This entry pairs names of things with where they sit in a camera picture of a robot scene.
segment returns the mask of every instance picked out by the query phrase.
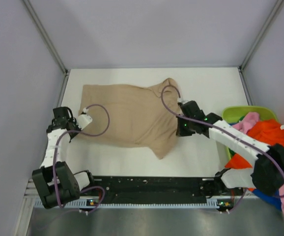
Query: gray wall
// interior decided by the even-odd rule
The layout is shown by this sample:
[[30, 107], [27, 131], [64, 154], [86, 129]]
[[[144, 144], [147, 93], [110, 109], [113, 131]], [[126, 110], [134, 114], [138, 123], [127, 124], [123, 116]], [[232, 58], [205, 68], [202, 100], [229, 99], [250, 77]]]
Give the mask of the gray wall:
[[68, 68], [239, 66], [276, 0], [31, 0]]
[[0, 236], [11, 235], [62, 74], [19, 0], [0, 0]]
[[284, 6], [246, 68], [252, 99], [284, 123]]

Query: orange garment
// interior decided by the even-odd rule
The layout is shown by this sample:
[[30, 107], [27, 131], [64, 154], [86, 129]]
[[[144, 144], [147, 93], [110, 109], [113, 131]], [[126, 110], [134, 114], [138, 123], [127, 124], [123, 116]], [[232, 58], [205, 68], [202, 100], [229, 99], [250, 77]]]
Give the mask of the orange garment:
[[[257, 122], [247, 135], [269, 145], [278, 143], [284, 146], [284, 129], [274, 119]], [[244, 169], [251, 168], [251, 165], [242, 156], [235, 154], [225, 167]]]

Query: pile of clothes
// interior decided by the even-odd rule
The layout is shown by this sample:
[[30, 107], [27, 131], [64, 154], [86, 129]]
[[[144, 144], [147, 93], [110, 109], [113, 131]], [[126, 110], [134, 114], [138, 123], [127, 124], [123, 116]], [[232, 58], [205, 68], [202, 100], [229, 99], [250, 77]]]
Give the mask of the pile of clothes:
[[[247, 134], [248, 136], [270, 144], [274, 145], [276, 143], [284, 146], [284, 125], [281, 125], [274, 119], [270, 120], [260, 120], [260, 115], [256, 112], [249, 112], [247, 115], [242, 117], [238, 123], [231, 124], [235, 129]], [[251, 165], [239, 154], [234, 153], [230, 150], [232, 154], [232, 159], [225, 165], [226, 168], [234, 169], [244, 169], [251, 168]], [[255, 195], [274, 205], [277, 209], [281, 210], [284, 214], [284, 198], [276, 198], [271, 196], [266, 196], [257, 189], [249, 189]], [[284, 194], [284, 185], [276, 192], [276, 195]]]

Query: green laundry bin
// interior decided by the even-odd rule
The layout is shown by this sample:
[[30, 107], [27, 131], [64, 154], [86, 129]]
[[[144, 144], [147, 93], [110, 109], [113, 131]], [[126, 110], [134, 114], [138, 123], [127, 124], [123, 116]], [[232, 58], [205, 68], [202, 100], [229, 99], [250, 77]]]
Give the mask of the green laundry bin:
[[[258, 106], [235, 106], [235, 107], [227, 107], [223, 110], [222, 118], [227, 123], [235, 123], [241, 117], [245, 116], [249, 112], [258, 112], [260, 114], [260, 120], [268, 120], [275, 119], [278, 120], [276, 115], [270, 109], [265, 107]], [[226, 147], [226, 152], [228, 156], [228, 160], [232, 158], [229, 148]]]

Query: white table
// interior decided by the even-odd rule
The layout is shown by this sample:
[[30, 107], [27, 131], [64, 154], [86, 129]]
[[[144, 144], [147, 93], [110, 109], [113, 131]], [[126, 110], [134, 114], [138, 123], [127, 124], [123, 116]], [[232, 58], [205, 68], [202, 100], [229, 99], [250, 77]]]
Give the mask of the white table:
[[[83, 85], [131, 84], [148, 87], [171, 77], [185, 100], [195, 100], [207, 114], [219, 115], [228, 106], [247, 105], [237, 68], [73, 69], [62, 106], [76, 116]], [[225, 148], [203, 135], [178, 138], [162, 160], [147, 147], [123, 148], [73, 139], [67, 163], [72, 172], [89, 169], [93, 175], [212, 177], [227, 162]]]

